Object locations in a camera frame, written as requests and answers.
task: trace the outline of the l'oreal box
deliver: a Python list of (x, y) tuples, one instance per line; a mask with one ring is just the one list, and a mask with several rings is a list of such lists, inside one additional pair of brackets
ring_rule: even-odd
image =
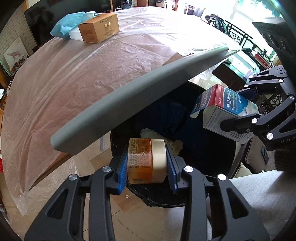
[(258, 113), (257, 105), (235, 91), (220, 84), (212, 86), (199, 95), (190, 116), (196, 118), (199, 111), (203, 109), (204, 128), (241, 144), (253, 137), (252, 132), (238, 134), (236, 131), (224, 132), (220, 129), (220, 123), (223, 120)]
[(119, 32), (116, 13), (102, 13), (78, 25), (85, 42), (99, 43)]

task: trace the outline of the trash can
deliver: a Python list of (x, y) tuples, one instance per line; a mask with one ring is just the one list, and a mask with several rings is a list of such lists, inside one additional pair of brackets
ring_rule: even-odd
[[(186, 82), (114, 128), (111, 131), (112, 155), (122, 155), (129, 139), (140, 138), (141, 130), (148, 128), (169, 140), (181, 140), (183, 149), (179, 156), (202, 174), (227, 175), (235, 155), (235, 141), (204, 129), (202, 111), (195, 119), (189, 116), (197, 97), (204, 91), (202, 87)], [(185, 196), (173, 194), (167, 177), (163, 183), (127, 182), (127, 187), (148, 206), (185, 205)]]

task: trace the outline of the orange cardboard box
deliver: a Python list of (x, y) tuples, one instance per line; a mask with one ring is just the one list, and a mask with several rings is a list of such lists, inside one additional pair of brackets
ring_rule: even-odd
[(119, 32), (116, 13), (102, 13), (78, 25), (85, 42), (99, 43)]

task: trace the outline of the transparent plastic sheet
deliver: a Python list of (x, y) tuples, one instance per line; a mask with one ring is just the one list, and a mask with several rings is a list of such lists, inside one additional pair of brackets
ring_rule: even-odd
[(22, 217), (15, 205), (6, 206), (11, 227), (20, 238), (24, 239), (28, 228), (40, 210), (72, 173), (79, 175), (75, 162), (71, 158), (32, 188), (25, 197), (25, 204), (20, 202), (19, 205), (21, 206), (18, 206), (20, 210), (25, 210), (27, 215)]
[(2, 155), (6, 183), (22, 215), (27, 191), (60, 155), (50, 137), (76, 115), (173, 58), (218, 46), (239, 50), (195, 16), (158, 7), (116, 13), (118, 34), (99, 44), (53, 38), (16, 73), (2, 123)]

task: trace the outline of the flat screen tv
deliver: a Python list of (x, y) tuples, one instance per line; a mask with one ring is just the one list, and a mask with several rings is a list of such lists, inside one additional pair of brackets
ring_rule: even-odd
[(43, 45), (53, 36), (54, 25), (69, 13), (111, 10), (110, 0), (40, 0), (28, 10), (25, 16), (37, 44)]

